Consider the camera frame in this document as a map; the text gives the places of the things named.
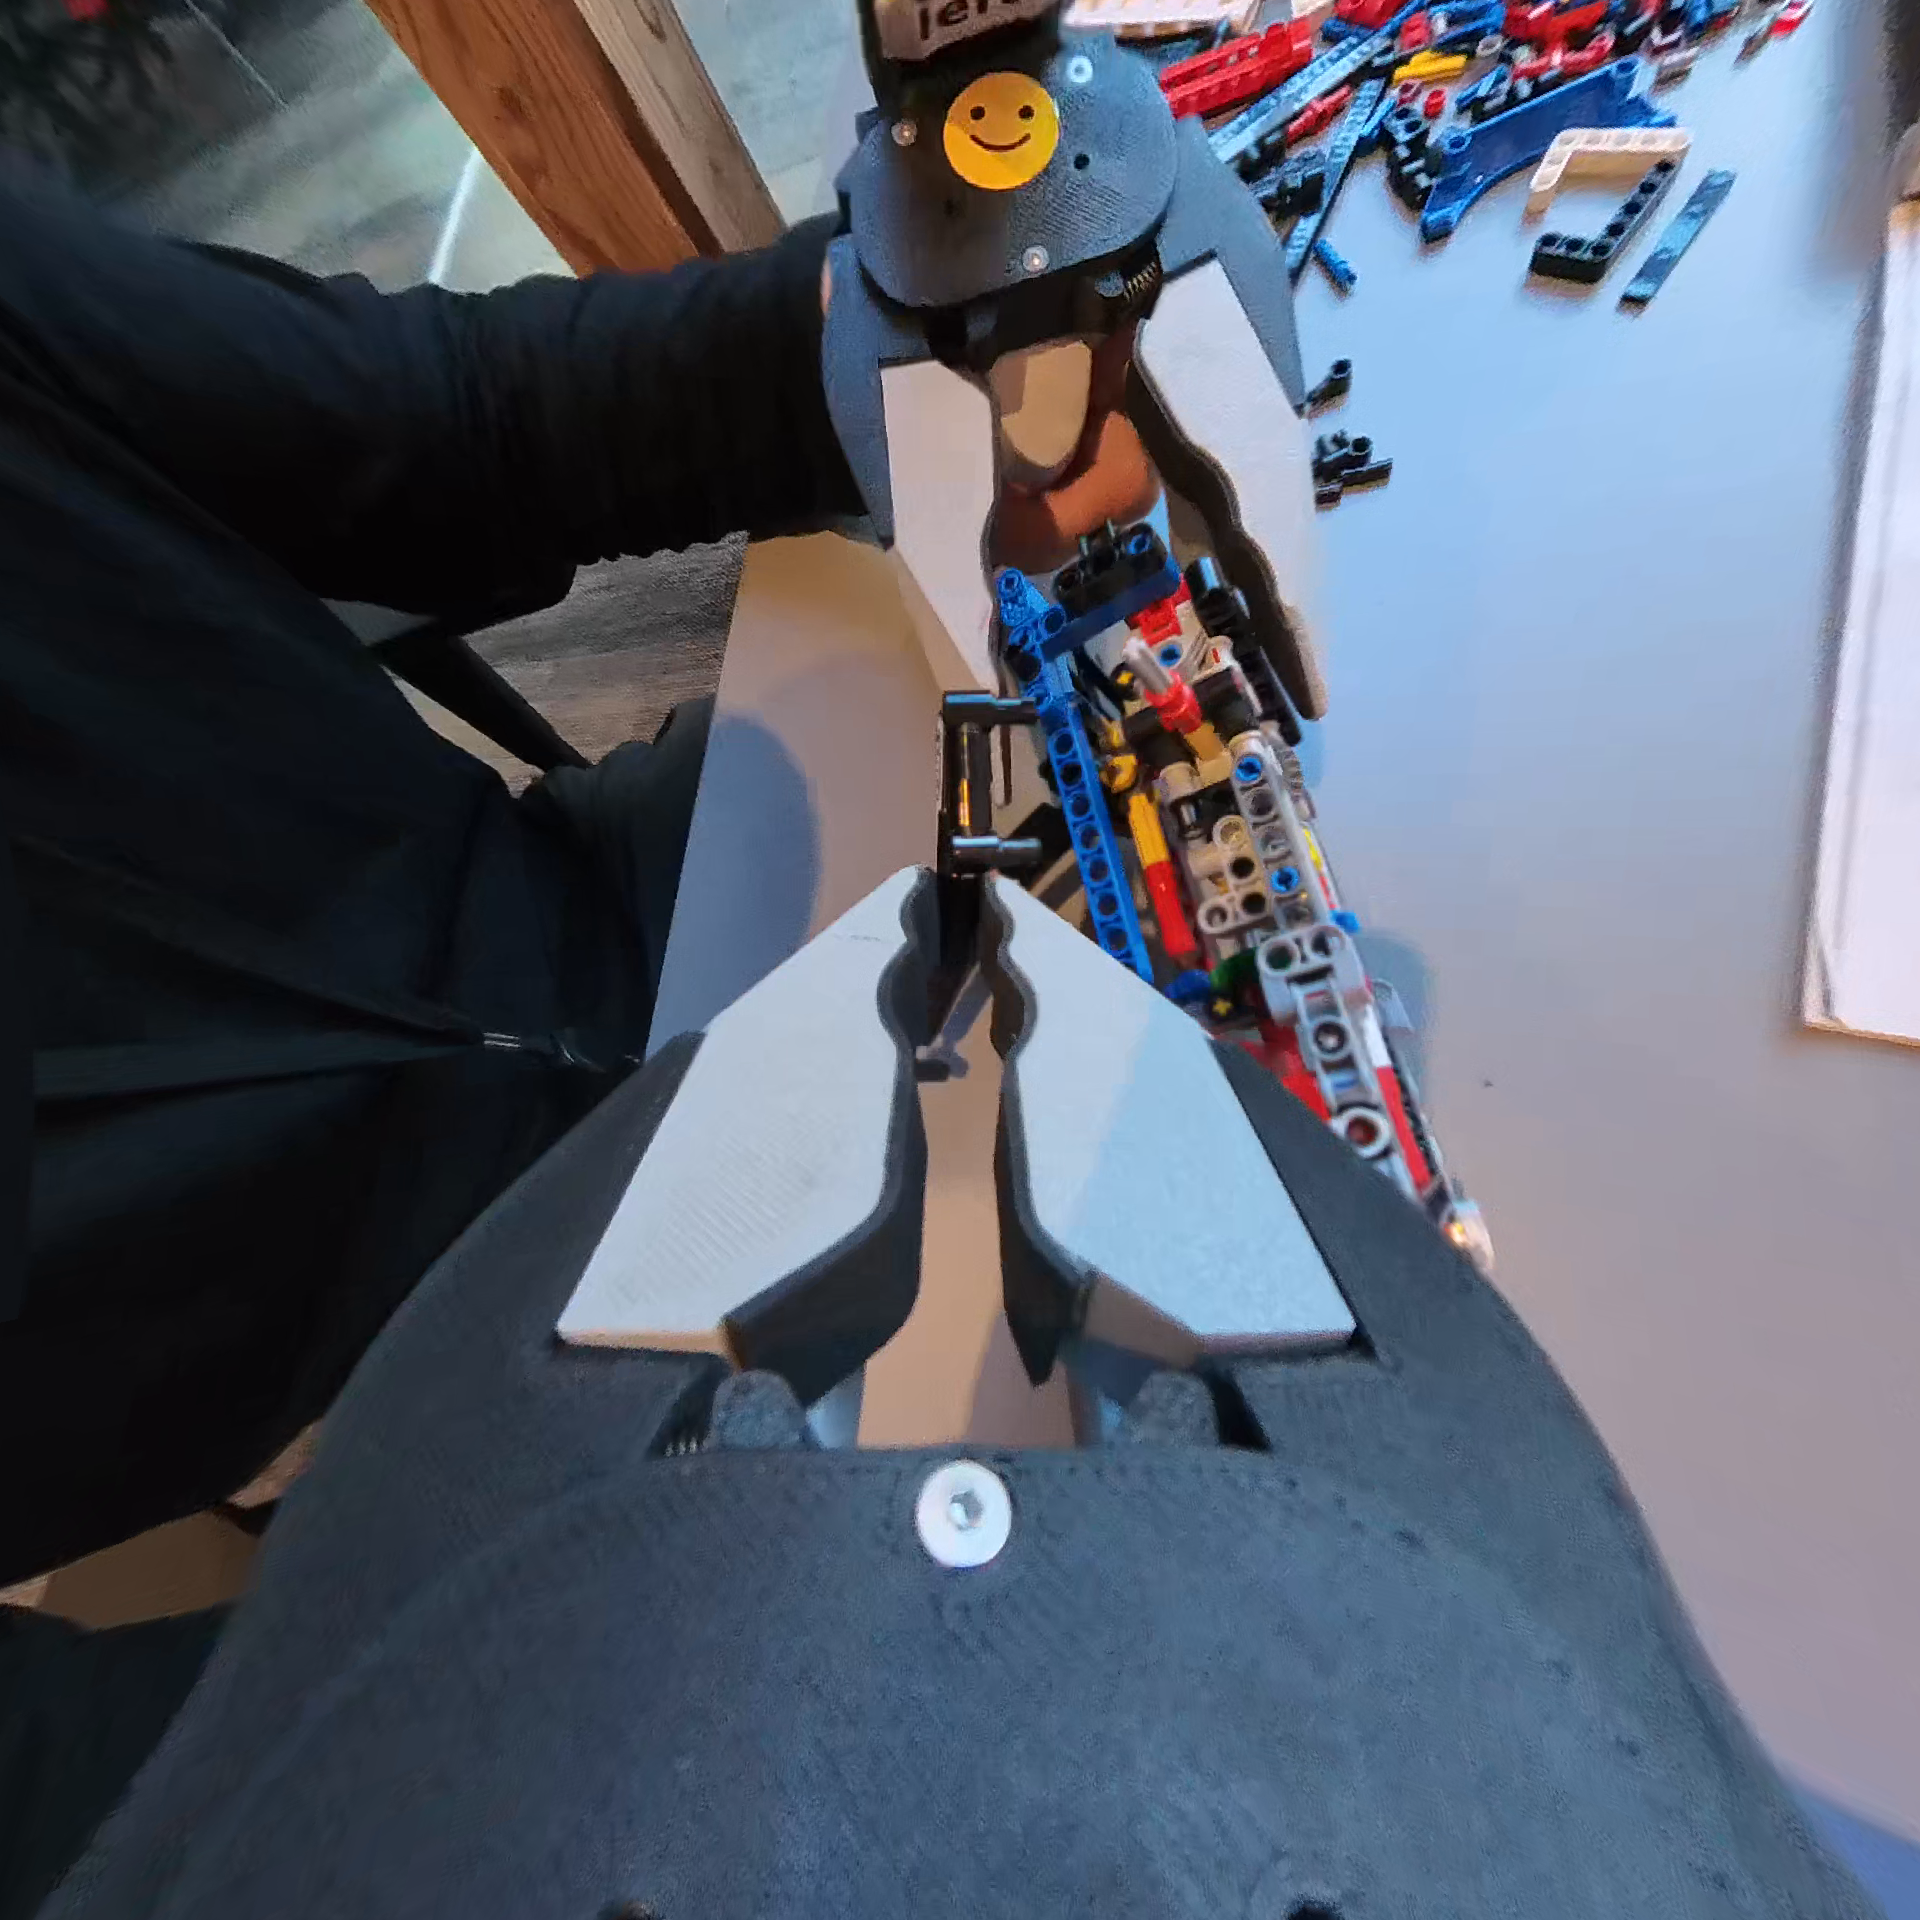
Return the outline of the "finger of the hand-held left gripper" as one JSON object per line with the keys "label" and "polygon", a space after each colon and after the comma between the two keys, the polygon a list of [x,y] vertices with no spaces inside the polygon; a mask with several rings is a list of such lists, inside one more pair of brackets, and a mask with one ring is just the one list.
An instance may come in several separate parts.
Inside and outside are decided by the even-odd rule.
{"label": "finger of the hand-held left gripper", "polygon": [[1226,271],[1186,271],[1139,320],[1127,411],[1199,517],[1294,711],[1328,711],[1311,434]]}
{"label": "finger of the hand-held left gripper", "polygon": [[999,691],[988,526],[996,427],[988,392],[937,362],[881,373],[904,616],[940,691]]}

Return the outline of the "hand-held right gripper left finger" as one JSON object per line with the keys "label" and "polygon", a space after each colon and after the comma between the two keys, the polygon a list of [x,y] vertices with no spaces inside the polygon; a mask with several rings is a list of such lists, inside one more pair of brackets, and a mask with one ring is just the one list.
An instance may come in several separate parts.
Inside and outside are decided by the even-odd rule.
{"label": "hand-held right gripper left finger", "polygon": [[559,1342],[716,1355],[804,1406],[863,1374],[921,1289],[924,949],[903,868],[690,1037]]}

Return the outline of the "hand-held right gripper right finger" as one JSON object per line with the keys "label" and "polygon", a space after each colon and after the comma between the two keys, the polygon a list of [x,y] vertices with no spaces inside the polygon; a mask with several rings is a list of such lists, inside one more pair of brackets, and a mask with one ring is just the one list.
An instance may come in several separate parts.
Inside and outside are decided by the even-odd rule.
{"label": "hand-held right gripper right finger", "polygon": [[1184,1014],[1007,878],[981,889],[1004,1319],[1033,1383],[1326,1352],[1358,1319]]}

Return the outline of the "toy brick car chassis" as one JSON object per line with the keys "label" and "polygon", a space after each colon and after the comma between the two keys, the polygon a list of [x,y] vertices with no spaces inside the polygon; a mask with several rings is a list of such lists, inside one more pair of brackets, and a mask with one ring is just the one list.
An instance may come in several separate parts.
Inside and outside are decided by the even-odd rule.
{"label": "toy brick car chassis", "polygon": [[1266,1066],[1482,1272],[1494,1245],[1415,1091],[1404,1021],[1359,954],[1251,613],[1142,521],[1081,539],[1045,588],[995,580],[1090,941]]}

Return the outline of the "small black brick part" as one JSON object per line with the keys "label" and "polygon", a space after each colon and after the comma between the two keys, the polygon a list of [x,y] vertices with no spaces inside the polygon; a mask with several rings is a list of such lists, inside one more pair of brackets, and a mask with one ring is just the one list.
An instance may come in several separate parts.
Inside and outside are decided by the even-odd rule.
{"label": "small black brick part", "polygon": [[933,1044],[972,974],[989,876],[1028,876],[1044,846],[996,830],[995,796],[1012,799],[1007,735],[1033,727],[1026,699],[949,691],[939,708],[939,805],[933,815],[937,951],[926,977],[926,1044]]}

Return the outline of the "person's left forearm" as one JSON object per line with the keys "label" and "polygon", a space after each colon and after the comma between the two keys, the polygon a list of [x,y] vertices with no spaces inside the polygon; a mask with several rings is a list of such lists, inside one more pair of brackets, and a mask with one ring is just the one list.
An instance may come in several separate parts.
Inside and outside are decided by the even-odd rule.
{"label": "person's left forearm", "polygon": [[295,398],[309,590],[412,614],[542,609],[580,569],[863,515],[822,380],[822,216],[761,251],[483,293],[314,282],[342,354]]}

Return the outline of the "person's left hand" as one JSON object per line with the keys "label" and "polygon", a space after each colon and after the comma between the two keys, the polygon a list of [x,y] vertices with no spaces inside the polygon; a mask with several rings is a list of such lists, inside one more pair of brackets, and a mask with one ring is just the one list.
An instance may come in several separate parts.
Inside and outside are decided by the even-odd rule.
{"label": "person's left hand", "polygon": [[1088,418],[1069,467],[1044,487],[1002,484],[988,532],[995,569],[1041,574],[1078,553],[1106,524],[1127,526],[1163,497],[1135,427],[1115,411]]}

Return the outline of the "pile of loose toy bricks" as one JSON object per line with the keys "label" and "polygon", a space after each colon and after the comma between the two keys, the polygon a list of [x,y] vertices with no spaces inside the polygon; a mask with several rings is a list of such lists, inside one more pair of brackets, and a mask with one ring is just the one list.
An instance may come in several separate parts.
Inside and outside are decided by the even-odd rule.
{"label": "pile of loose toy bricks", "polygon": [[[1352,270],[1326,238],[1363,157],[1440,247],[1492,190],[1527,179],[1564,131],[1683,128],[1667,97],[1715,41],[1743,30],[1738,60],[1792,37],[1810,4],[1294,4],[1260,30],[1186,37],[1151,56],[1166,105],[1195,120],[1283,241],[1340,290]],[[1547,232],[1597,228],[1632,188],[1564,188]]]}

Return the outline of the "black holed toy beam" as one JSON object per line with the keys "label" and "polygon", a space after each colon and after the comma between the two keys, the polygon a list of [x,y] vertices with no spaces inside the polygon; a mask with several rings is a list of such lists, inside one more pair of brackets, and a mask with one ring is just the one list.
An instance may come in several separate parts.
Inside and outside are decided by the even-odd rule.
{"label": "black holed toy beam", "polygon": [[1547,228],[1530,251],[1527,279],[1554,287],[1597,287],[1664,200],[1677,169],[1675,157],[1658,160],[1610,208],[1605,221],[1587,234]]}

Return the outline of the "tan toy brick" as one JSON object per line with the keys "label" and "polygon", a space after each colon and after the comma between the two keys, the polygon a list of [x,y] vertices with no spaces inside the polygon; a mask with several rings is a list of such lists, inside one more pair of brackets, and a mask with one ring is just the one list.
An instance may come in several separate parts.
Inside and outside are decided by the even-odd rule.
{"label": "tan toy brick", "polygon": [[1634,185],[1648,169],[1685,162],[1692,131],[1612,128],[1564,131],[1547,143],[1527,179],[1522,216],[1543,221],[1552,200],[1567,186]]}

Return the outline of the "thin dark toy tile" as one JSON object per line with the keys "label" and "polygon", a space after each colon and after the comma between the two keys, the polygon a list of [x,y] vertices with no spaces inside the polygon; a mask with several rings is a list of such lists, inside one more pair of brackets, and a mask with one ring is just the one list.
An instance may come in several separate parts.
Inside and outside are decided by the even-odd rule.
{"label": "thin dark toy tile", "polygon": [[1638,271],[1622,290],[1619,308],[1643,309],[1643,305],[1658,298],[1677,262],[1695,244],[1707,222],[1730,198],[1736,179],[1738,175],[1734,170],[1715,169],[1694,186],[1686,201],[1669,221],[1658,244],[1643,256]]}

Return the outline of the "person's dark clothed body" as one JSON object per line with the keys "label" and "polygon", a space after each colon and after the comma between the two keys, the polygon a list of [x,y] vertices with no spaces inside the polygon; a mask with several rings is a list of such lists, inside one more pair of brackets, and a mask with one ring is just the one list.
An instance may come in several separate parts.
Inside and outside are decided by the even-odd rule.
{"label": "person's dark clothed body", "polygon": [[2,227],[9,1586],[236,1493],[636,1070],[710,717],[513,793],[258,543],[387,291]]}

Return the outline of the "open instruction booklet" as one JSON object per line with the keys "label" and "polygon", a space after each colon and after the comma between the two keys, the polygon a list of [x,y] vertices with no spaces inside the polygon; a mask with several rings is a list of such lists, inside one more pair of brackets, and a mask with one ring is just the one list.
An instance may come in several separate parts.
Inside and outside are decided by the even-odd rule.
{"label": "open instruction booklet", "polygon": [[1888,212],[1802,1019],[1918,1044],[1918,201]]}

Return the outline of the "wooden post with bolts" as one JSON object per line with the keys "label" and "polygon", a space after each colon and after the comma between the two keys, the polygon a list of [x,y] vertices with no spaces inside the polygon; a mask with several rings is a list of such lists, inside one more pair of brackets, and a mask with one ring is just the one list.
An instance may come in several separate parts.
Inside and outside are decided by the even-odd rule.
{"label": "wooden post with bolts", "polygon": [[772,244],[784,218],[672,3],[371,3],[575,273]]}

